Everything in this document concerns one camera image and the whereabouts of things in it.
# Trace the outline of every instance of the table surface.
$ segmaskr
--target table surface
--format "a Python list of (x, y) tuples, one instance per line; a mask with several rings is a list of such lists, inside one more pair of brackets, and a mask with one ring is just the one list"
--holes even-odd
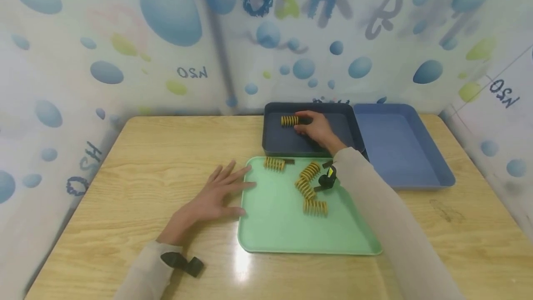
[[(470, 300), (530, 299), (533, 246), (446, 125), (421, 115), (457, 178), (438, 192), (399, 192)], [(130, 264), (220, 163), (261, 148), (263, 117), (136, 117), (117, 139), (26, 299), (111, 299)], [(239, 205), (240, 197), (230, 204)], [(190, 234), (199, 279), (175, 272), (164, 299), (397, 299), (384, 255), (249, 254), (237, 222)]]

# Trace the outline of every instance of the spring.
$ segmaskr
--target spring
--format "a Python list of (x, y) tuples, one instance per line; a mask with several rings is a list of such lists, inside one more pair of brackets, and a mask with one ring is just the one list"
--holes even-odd
[(263, 166), (268, 169), (282, 171), (285, 167), (285, 160), (275, 159), (274, 157), (265, 157)]
[(306, 181), (310, 182), (313, 180), (313, 178), (315, 178), (319, 171), (320, 165), (315, 161), (312, 161), (312, 163), (309, 163), (309, 165), (302, 170), (299, 176), (300, 178), (305, 178)]
[(299, 123), (298, 116), (281, 116), (281, 126), (284, 128), (297, 125)]
[(325, 201), (305, 199), (303, 202), (303, 212), (312, 215), (328, 215), (328, 204)]
[(300, 178), (294, 185), (306, 200), (316, 198), (316, 192), (311, 188), (311, 184), (309, 184), (304, 178)]

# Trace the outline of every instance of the green tray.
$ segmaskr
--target green tray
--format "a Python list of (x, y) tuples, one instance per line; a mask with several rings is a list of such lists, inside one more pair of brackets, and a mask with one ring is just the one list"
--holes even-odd
[[(348, 192), (335, 182), (333, 188), (318, 192), (316, 199), (328, 203), (327, 217), (305, 215), (303, 197), (294, 187), (298, 175), (311, 161), (330, 159), (295, 158), (283, 172), (265, 169), (263, 156), (248, 161), (252, 170), (245, 181), (257, 186), (242, 193), (246, 216), (239, 220), (237, 237), (249, 252), (295, 252), (301, 254), (378, 255), (381, 245), (355, 209)], [(318, 186), (315, 177), (311, 186)]]

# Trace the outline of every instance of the plastic tray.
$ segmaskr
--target plastic tray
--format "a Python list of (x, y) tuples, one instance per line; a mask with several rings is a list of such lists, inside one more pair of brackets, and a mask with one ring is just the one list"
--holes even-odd
[(290, 127), (281, 127), (281, 116), (294, 115), (301, 110), (323, 113), (341, 141), (361, 153), (365, 152), (365, 144), (350, 105), (271, 102), (265, 106), (263, 124), (263, 150), (267, 156), (331, 157), (327, 150), (308, 137), (298, 135)]
[[(249, 252), (379, 254), (381, 245), (339, 181), (317, 194), (317, 199), (328, 203), (327, 217), (303, 213), (304, 199), (294, 183), (312, 160), (322, 164), (331, 159), (295, 158), (295, 164), (285, 165), (281, 173), (265, 169), (264, 157), (248, 161), (252, 170), (245, 181), (256, 181), (257, 186), (242, 193), (246, 216), (239, 220), (237, 233), (242, 248)], [(318, 186), (318, 177), (325, 172), (321, 169), (313, 187)]]
[(396, 190), (439, 190), (455, 184), (422, 120), (407, 104), (356, 104), (355, 116), (374, 169)]

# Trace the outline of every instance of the green bubble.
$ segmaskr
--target green bubble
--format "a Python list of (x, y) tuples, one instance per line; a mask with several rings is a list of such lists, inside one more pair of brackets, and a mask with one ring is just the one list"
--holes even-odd
[(460, 90), (459, 97), (466, 103), (477, 100), (480, 95), (481, 86), (477, 82), (467, 82)]
[(148, 56), (147, 54), (141, 53), (140, 56), (143, 59), (143, 61), (145, 61), (145, 62), (151, 62), (152, 61), (152, 58), (150, 58), (150, 56)]
[(137, 55), (137, 48), (135, 48), (133, 43), (131, 43), (126, 37), (118, 33), (114, 33), (113, 36), (111, 36), (110, 41), (113, 45), (113, 48), (115, 48), (119, 54), (123, 54), (125, 56)]
[(175, 79), (169, 79), (166, 82), (167, 89), (176, 95), (185, 95), (187, 93), (187, 88), (183, 83), (178, 82)]
[(486, 37), (479, 41), (466, 54), (467, 61), (477, 61), (479, 59), (488, 60), (492, 55), (492, 51), (496, 48), (496, 38)]

